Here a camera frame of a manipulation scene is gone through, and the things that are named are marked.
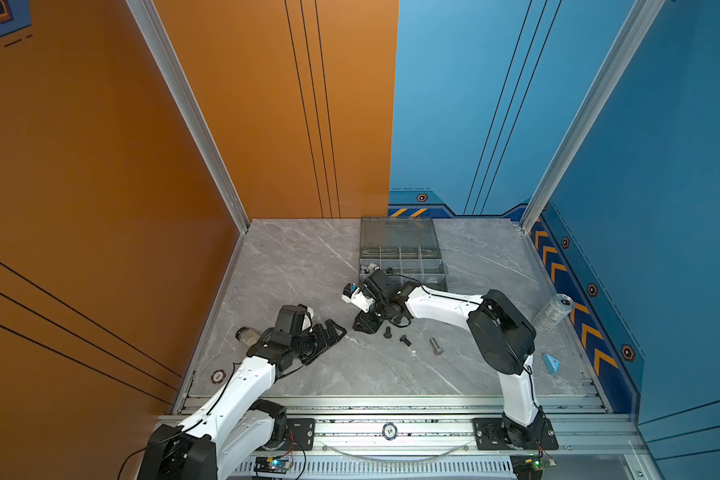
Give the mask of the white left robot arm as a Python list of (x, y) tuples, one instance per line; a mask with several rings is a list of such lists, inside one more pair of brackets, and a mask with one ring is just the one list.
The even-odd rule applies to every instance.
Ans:
[(262, 395), (291, 372), (314, 362), (347, 335), (328, 319), (313, 319), (305, 305), (285, 305), (275, 326), (250, 345), (245, 358), (219, 390), (175, 426), (152, 433), (138, 479), (226, 479), (254, 451), (288, 449), (287, 408)]

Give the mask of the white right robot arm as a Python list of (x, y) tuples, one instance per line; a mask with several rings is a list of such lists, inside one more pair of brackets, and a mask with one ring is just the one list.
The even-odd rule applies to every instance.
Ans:
[(552, 451), (559, 448), (550, 419), (537, 401), (533, 379), (536, 329), (499, 290), (484, 295), (442, 292), (381, 270), (348, 283), (342, 300), (360, 312), (353, 329), (375, 333), (384, 321), (430, 319), (471, 333), (483, 360), (498, 373), (503, 397), (499, 418), (475, 419), (480, 450)]

